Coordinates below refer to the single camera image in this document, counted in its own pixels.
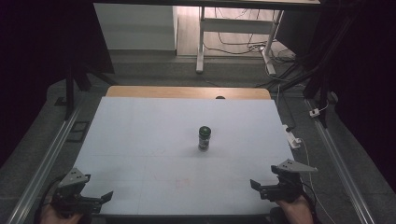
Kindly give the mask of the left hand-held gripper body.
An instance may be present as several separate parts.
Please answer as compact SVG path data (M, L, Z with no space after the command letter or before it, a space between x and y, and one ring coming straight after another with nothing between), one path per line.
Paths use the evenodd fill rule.
M72 168L60 181L50 204L62 217L71 217L74 214L89 216L100 212L101 198L81 195L90 178L90 175L84 175L78 168Z

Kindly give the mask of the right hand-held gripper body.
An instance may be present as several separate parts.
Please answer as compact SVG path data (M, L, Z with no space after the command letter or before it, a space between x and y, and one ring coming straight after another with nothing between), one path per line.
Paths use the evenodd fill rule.
M272 165L271 171L276 175L276 185L259 186L262 200L294 202L303 194L301 173L314 173L318 169L309 165L287 159L279 165Z

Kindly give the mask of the person's right hand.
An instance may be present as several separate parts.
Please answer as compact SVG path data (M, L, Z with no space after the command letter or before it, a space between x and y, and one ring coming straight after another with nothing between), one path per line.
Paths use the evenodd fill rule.
M300 196L294 202L276 201L290 224L314 224L308 201Z

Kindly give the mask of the person's left hand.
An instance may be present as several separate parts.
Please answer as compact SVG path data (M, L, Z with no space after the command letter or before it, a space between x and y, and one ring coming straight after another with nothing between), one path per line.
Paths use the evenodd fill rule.
M74 214L68 218L62 217L50 204L48 204L41 211L39 224L78 224L82 217L82 214Z

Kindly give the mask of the white power strip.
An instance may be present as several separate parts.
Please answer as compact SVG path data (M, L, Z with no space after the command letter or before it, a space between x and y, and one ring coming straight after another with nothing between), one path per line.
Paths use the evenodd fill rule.
M288 125L283 124L282 127L290 147L292 149L299 148L302 143L301 139L294 136L294 134L291 131L291 128Z

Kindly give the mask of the white table cover sheet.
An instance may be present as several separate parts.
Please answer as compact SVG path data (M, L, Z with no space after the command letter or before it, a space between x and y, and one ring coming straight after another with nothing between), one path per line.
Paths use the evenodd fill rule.
M105 97L75 165L84 195L113 192L105 215L258 215L273 205L249 180L275 184L271 166L291 156L271 100Z

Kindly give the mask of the dark green can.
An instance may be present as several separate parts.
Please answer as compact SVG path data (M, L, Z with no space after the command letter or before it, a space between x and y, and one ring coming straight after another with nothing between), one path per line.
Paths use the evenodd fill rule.
M211 129L207 126L202 126L199 128L198 135L199 135L198 148L201 151L207 151L209 149Z

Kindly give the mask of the black metal stand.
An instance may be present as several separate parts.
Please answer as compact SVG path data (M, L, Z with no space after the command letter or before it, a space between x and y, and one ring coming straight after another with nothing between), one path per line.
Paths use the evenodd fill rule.
M88 78L88 74L98 77L110 86L117 85L115 80L107 76L107 74L114 73L115 70L112 63L101 69L84 62L72 65L65 76L65 97L59 98L56 102L56 105L64 105L66 107L64 119L69 120L76 108L74 85L77 85L80 91L89 91L92 83Z
M323 109L319 120L326 127L325 107L333 62L353 21L344 12L284 11L276 39L296 56L293 64L265 87L271 90L280 85L283 92L308 80L303 96L312 99L319 94L319 106Z

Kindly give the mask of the wooden table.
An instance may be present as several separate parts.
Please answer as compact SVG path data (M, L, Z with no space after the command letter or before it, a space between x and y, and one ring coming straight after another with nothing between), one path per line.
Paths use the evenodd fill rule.
M106 97L270 100L267 89L215 87L112 86Z

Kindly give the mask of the white cabinet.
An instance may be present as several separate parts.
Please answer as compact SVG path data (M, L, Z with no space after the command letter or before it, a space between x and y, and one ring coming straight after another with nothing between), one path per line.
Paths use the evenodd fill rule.
M95 3L94 8L109 49L177 49L176 7Z

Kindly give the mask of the aluminium rail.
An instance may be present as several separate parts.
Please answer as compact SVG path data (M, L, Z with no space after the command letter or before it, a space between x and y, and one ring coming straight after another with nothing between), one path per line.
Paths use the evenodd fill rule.
M363 199L362 193L355 183L352 174L347 168L347 164L344 161L339 147L337 146L332 134L328 128L325 128L323 124L319 121L318 117L310 118L318 131L318 134L329 154L332 164L341 180L344 187L346 195L352 204L357 217L361 224L376 224L374 216L367 204Z
M27 218L39 191L43 187L44 182L50 173L53 163L56 161L62 149L67 135L70 133L71 128L78 117L80 110L81 105L77 104L72 110L69 118L62 123L60 130L51 141L44 158L39 163L38 168L34 172L6 224L23 224L24 220Z

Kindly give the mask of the black rectangular floor frame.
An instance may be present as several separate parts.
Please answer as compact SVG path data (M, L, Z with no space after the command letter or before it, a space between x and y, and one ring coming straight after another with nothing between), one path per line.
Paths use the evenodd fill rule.
M66 141L71 143L82 143L90 128L88 121L76 121L70 130Z

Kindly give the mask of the white desk frame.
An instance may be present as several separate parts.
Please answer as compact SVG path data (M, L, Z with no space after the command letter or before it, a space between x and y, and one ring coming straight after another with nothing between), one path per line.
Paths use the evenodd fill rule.
M282 17L282 10L275 10L274 17L269 21L239 20L239 19L220 19L217 17L209 18L205 15L205 7L200 7L199 12L199 42L197 49L196 73L202 74L204 71L204 38L205 33L229 33L229 34L251 34L267 35L263 47L259 47L265 68L268 75L274 75L276 70L271 62L269 53L272 49L276 31Z

